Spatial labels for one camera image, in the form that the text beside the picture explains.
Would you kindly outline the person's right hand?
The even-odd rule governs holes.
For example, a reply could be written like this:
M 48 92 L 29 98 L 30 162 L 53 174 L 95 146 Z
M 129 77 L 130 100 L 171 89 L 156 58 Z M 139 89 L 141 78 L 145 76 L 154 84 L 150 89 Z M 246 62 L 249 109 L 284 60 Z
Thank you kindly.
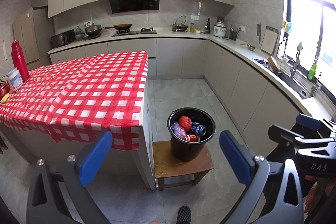
M 314 205 L 314 199 L 315 196 L 317 195 L 317 186 L 318 186 L 318 182 L 316 182 L 313 187 L 311 188 L 311 190 L 309 191 L 306 201 L 305 201 L 305 209 L 304 212 L 305 213 L 309 213 L 309 211 L 311 211 L 311 209 L 313 208 Z M 325 186 L 325 195 L 328 197 L 330 195 L 330 193 L 332 192 L 333 188 L 335 186 L 335 180 L 332 179 L 328 182 L 327 186 Z

